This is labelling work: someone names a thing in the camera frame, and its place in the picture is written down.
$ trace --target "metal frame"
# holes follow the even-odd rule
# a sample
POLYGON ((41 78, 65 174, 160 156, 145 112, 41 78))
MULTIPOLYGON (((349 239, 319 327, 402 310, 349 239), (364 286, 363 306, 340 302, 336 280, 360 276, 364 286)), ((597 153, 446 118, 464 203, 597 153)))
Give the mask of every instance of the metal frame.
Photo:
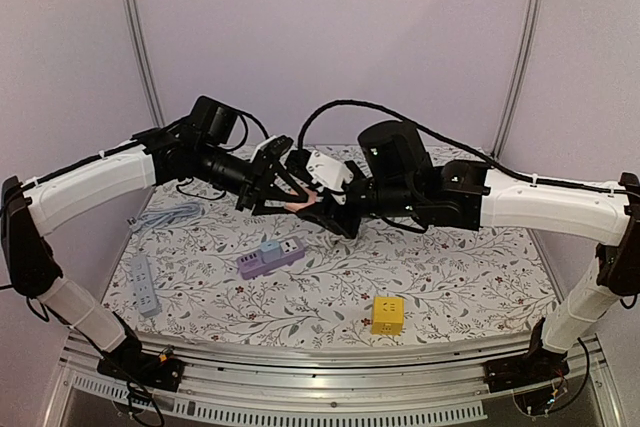
POLYGON ((151 63, 149 62, 149 54, 147 53, 140 13, 138 11, 138 1, 122 1, 124 2, 124 12, 127 18, 127 25, 129 26, 129 33, 131 34, 133 52, 136 56, 140 80, 142 81, 144 94, 147 98, 147 106, 149 107, 151 119, 156 127, 164 127, 166 122, 162 107, 160 106, 156 84, 153 80, 153 72, 151 70, 151 63))
MULTIPOLYGON (((160 352, 168 340, 145 334, 141 339, 152 352, 160 352)), ((216 421, 207 418, 216 415, 216 425, 235 425, 219 419, 223 414, 228 414, 227 419, 241 414, 269 415, 272 425, 280 425, 273 419, 283 419, 285 425, 285 419, 295 418, 318 422, 310 420, 309 425, 320 425, 322 420, 323 425, 335 427, 347 425, 348 419, 356 426, 369 425, 365 420, 371 419, 370 425, 374 425, 374 418, 393 418, 393 425, 404 425, 397 423, 404 415, 409 418, 405 419, 406 425, 411 425, 411 419, 421 413, 459 411, 479 404, 476 417, 482 418, 482 401, 512 395, 511 391, 489 393, 482 380, 482 363, 523 352, 528 336, 522 333, 427 346, 321 352, 224 343, 192 345, 180 339, 170 340, 187 365, 176 394, 156 394, 167 414, 205 422, 216 421)), ((623 427, 619 400, 598 339, 591 337, 586 344, 593 390, 604 425, 623 427)), ((582 349, 571 349, 568 360, 569 379, 573 378, 572 383, 577 385, 586 366, 582 349)), ((62 375, 45 427, 60 426, 64 405, 74 386, 122 402, 124 384, 96 374, 97 361, 97 354, 87 342, 71 334, 60 359, 62 375), (78 378, 84 385, 78 385, 78 378), (87 389, 87 379, 98 385, 87 389)), ((292 422, 302 425, 299 420, 292 422)))
POLYGON ((518 106, 520 91, 522 90, 522 85, 524 83, 527 64, 529 63, 529 56, 531 55, 533 37, 536 31, 536 24, 538 22, 538 14, 540 12, 541 4, 542 0, 528 1, 516 66, 511 76, 511 83, 509 84, 507 99, 502 111, 502 116, 500 117, 498 132, 493 143, 493 148, 491 149, 491 155, 496 159, 500 158, 504 153, 507 139, 509 138, 511 125, 518 106))

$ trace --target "purple power strip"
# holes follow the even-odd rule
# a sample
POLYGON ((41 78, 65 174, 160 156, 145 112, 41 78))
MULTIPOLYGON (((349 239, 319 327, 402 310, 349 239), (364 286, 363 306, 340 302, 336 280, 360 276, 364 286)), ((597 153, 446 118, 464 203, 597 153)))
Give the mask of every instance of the purple power strip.
POLYGON ((258 250, 243 255, 236 263, 243 279, 253 279, 285 264, 293 265, 304 257, 304 244, 297 237, 278 242, 263 242, 258 250))

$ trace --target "purple wall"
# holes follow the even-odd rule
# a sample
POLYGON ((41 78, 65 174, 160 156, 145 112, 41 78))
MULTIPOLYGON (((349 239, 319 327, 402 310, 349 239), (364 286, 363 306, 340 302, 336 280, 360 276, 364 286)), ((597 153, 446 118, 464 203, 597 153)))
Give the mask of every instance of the purple wall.
MULTIPOLYGON (((0 12, 0 179, 46 174, 150 126, 121 0, 0 0, 0 12)), ((104 291, 125 219, 143 198, 119 199, 50 237, 69 277, 104 291)), ((0 314, 0 425, 33 427, 66 331, 11 291, 0 293, 0 314)))
MULTIPOLYGON (((640 174, 640 0, 543 0, 505 162, 545 175, 606 180, 640 174)), ((591 242, 544 234, 566 288, 591 242)), ((640 324, 616 306, 598 324, 629 425, 640 423, 640 324)))
MULTIPOLYGON (((335 98, 385 103, 488 147, 526 0, 139 0, 167 118, 208 94, 295 135, 335 98)), ((308 139, 353 143, 378 119, 342 109, 308 139)))

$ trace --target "black cable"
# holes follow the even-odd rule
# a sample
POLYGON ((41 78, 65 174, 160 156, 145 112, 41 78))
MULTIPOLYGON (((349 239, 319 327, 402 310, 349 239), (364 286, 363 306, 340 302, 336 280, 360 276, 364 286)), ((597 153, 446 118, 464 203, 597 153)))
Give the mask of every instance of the black cable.
POLYGON ((29 307, 29 310, 33 313, 33 315, 38 317, 43 322, 49 322, 49 312, 47 312, 47 309, 44 308, 44 305, 40 304, 40 307, 42 308, 42 313, 40 313, 36 309, 34 309, 29 297, 25 297, 25 299, 27 299, 27 306, 29 307))
POLYGON ((235 107, 233 108, 233 110, 238 112, 241 118, 246 117, 249 120, 251 120, 254 124, 256 124, 260 129, 260 131, 262 132, 262 135, 264 136, 265 139, 268 139, 270 137, 269 132, 267 132, 267 129, 264 128, 264 125, 262 125, 262 122, 260 122, 258 118, 255 117, 253 114, 250 114, 249 112, 245 112, 244 110, 236 109, 235 107))
POLYGON ((7 205, 13 202, 14 199, 20 197, 24 192, 24 190, 25 190, 24 187, 22 186, 18 187, 18 190, 16 190, 13 194, 9 196, 9 198, 7 199, 7 202, 0 205, 0 219, 2 219, 2 216, 4 215, 4 211, 7 208, 7 205))
MULTIPOLYGON (((105 150, 104 151, 104 157, 110 157, 112 155, 116 155, 119 154, 121 152, 124 152, 125 150, 129 150, 132 147, 136 147, 140 145, 140 142, 137 140, 134 140, 133 142, 129 142, 127 144, 123 144, 123 145, 119 145, 118 147, 115 147, 113 149, 110 150, 105 150)), ((76 169, 79 169, 80 167, 84 167, 85 165, 90 164, 91 162, 96 162, 100 159, 102 159, 103 157, 99 154, 95 154, 95 155, 90 155, 89 157, 86 157, 84 159, 81 159, 71 165, 68 165, 66 167, 63 167, 61 169, 58 169, 54 172, 51 172, 50 174, 47 174, 43 177, 38 178, 37 183, 38 184, 43 184, 45 182, 49 182, 50 180, 55 179, 56 177, 60 177, 61 175, 64 174, 68 174, 71 171, 74 171, 76 169)), ((22 187, 22 190, 29 190, 33 187, 36 186, 36 182, 30 182, 29 184, 25 185, 22 187)))
POLYGON ((625 303, 624 299, 620 299, 620 304, 627 310, 633 309, 636 306, 636 302, 638 302, 638 294, 633 296, 630 304, 625 303))
MULTIPOLYGON (((561 388, 563 385, 565 385, 565 384, 566 384, 566 389, 567 389, 567 392, 568 392, 568 389, 569 389, 569 382, 567 381, 567 379, 565 379, 565 378, 564 378, 564 376, 563 376, 563 375, 561 375, 561 374, 558 374, 558 375, 561 377, 560 384, 558 385, 558 387, 554 387, 554 389, 555 389, 556 391, 558 391, 558 392, 559 392, 559 391, 560 391, 560 388, 561 388)), ((527 415, 528 417, 532 417, 532 418, 541 417, 541 415, 529 415, 529 414, 528 414, 528 412, 529 412, 528 407, 531 407, 531 411, 532 411, 532 412, 539 412, 541 408, 547 407, 547 408, 548 408, 547 414, 548 414, 548 413, 550 413, 550 412, 551 412, 551 408, 553 408, 553 405, 549 407, 549 400, 547 400, 547 399, 542 400, 541 402, 539 402, 538 404, 536 404, 536 405, 534 406, 534 405, 528 405, 528 403, 527 403, 527 399, 525 398, 525 397, 526 397, 526 394, 522 394, 522 395, 521 395, 521 396, 519 396, 519 397, 520 397, 520 398, 522 398, 522 401, 523 401, 523 402, 522 402, 522 404, 523 404, 523 406, 522 406, 522 407, 520 407, 520 404, 519 404, 519 402, 516 402, 515 397, 514 397, 514 402, 515 402, 515 403, 516 403, 516 405, 517 405, 517 406, 522 410, 522 412, 523 412, 523 413, 524 413, 525 411, 527 411, 527 414, 526 414, 526 415, 527 415)))
POLYGON ((333 195, 346 195, 347 194, 347 189, 345 188, 342 192, 340 192, 338 190, 333 190, 333 189, 330 189, 329 187, 325 187, 323 185, 322 186, 322 193, 324 194, 325 192, 328 193, 328 194, 333 194, 333 195))
POLYGON ((580 397, 580 394, 582 393, 584 388, 587 386, 587 382, 589 381, 589 370, 591 369, 591 359, 589 357, 589 349, 587 349, 587 346, 584 345, 584 342, 582 341, 582 339, 578 338, 578 343, 582 347, 582 350, 584 350, 584 355, 585 355, 585 357, 587 359, 587 367, 586 367, 586 371, 584 373, 584 378, 582 379, 582 384, 580 384, 580 388, 575 393, 575 395, 573 397, 571 397, 571 399, 569 399, 566 403, 562 404, 557 409, 553 409, 552 408, 551 410, 549 410, 550 414, 555 413, 555 412, 560 412, 561 410, 564 410, 567 407, 569 407, 571 404, 573 404, 578 399, 578 397, 580 397))
POLYGON ((244 147, 244 145, 247 143, 247 139, 249 138, 249 126, 247 125, 247 121, 244 118, 244 115, 240 116, 240 121, 244 126, 244 135, 242 136, 242 140, 240 140, 240 142, 238 142, 238 145, 236 145, 235 147, 231 147, 231 148, 220 147, 225 152, 235 152, 239 148, 244 147))
POLYGON ((410 225, 404 225, 404 224, 400 224, 398 222, 394 222, 391 219, 388 219, 386 217, 380 217, 380 220, 382 220, 385 224, 391 226, 391 227, 395 227, 396 229, 400 229, 400 230, 406 230, 407 232, 412 232, 414 234, 425 234, 427 232, 427 229, 423 229, 423 228, 418 228, 418 227, 412 227, 410 225))
POLYGON ((184 117, 180 117, 177 120, 174 120, 173 122, 171 122, 169 125, 162 127, 160 130, 163 132, 171 132, 171 130, 174 127, 177 127, 178 125, 180 125, 182 122, 184 122, 187 119, 188 115, 185 115, 184 117))
MULTIPOLYGON (((374 104, 373 102, 367 102, 364 100, 353 100, 353 99, 340 99, 340 100, 334 100, 333 102, 329 102, 328 104, 324 104, 323 106, 317 108, 308 118, 307 120, 305 120, 304 124, 302 124, 302 127, 300 129, 300 133, 298 134, 298 149, 302 149, 304 146, 304 136, 307 133, 307 130, 309 129, 309 127, 311 126, 311 124, 313 123, 314 120, 316 120, 320 114, 322 114, 323 112, 326 112, 329 109, 332 109, 334 107, 339 107, 339 106, 353 106, 353 107, 364 107, 364 108, 368 108, 368 109, 372 109, 372 110, 376 110, 378 112, 383 112, 387 115, 390 115, 391 117, 395 117, 396 119, 402 120, 404 122, 411 122, 412 124, 415 125, 415 127, 421 131, 424 132, 425 134, 427 134, 428 136, 439 140, 440 142, 443 142, 445 144, 451 145, 453 147, 456 147, 464 152, 467 152, 468 154, 471 154, 475 157, 478 157, 479 159, 482 159, 484 162, 486 162, 487 164, 489 164, 491 167, 495 168, 496 170, 502 172, 505 175, 508 175, 509 177, 516 179, 516 180, 520 180, 522 182, 527 182, 527 183, 534 183, 534 178, 529 176, 529 175, 525 175, 525 174, 521 174, 520 172, 516 172, 515 170, 509 169, 508 167, 505 167, 504 165, 502 165, 500 162, 498 162, 497 160, 493 159, 491 156, 485 154, 484 152, 481 152, 477 149, 474 149, 473 147, 464 144, 462 142, 459 142, 457 140, 454 140, 450 137, 447 137, 445 135, 442 135, 434 130, 431 130, 430 128, 419 124, 418 122, 416 122, 415 120, 410 119, 409 117, 402 115, 394 110, 391 110, 383 105, 380 104, 374 104)), ((587 184, 583 184, 580 182, 571 182, 571 181, 566 181, 566 180, 557 180, 557 179, 546 179, 546 178, 538 178, 535 180, 535 183, 539 184, 539 185, 547 185, 547 186, 551 186, 551 187, 563 187, 566 189, 579 189, 579 190, 587 190, 590 192, 597 192, 597 193, 601 193, 601 194, 608 194, 608 193, 613 193, 613 194, 619 194, 619 195, 631 195, 634 197, 638 197, 640 198, 640 194, 637 194, 635 192, 629 192, 625 189, 605 189, 603 187, 595 187, 592 185, 587 185, 587 184)))
POLYGON ((176 185, 176 190, 178 192, 180 192, 182 195, 186 195, 187 197, 195 197, 196 199, 202 199, 202 200, 207 200, 209 202, 215 202, 217 200, 220 200, 222 198, 224 198, 225 195, 227 195, 227 192, 225 190, 222 191, 222 193, 220 195, 218 195, 217 197, 205 197, 203 195, 199 195, 199 194, 190 194, 189 192, 185 192, 184 190, 182 190, 182 187, 186 187, 187 185, 191 185, 193 184, 193 178, 187 180, 186 182, 183 182, 182 184, 177 184, 176 185))

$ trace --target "cable tie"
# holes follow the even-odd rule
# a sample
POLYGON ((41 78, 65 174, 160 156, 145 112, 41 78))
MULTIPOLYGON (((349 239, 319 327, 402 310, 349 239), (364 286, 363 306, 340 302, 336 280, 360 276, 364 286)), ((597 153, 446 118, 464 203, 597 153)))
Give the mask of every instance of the cable tie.
POLYGON ((38 182, 38 178, 37 177, 33 177, 29 180, 27 180, 26 182, 24 182, 23 185, 28 185, 28 184, 33 184, 34 188, 38 187, 40 185, 40 182, 38 182))

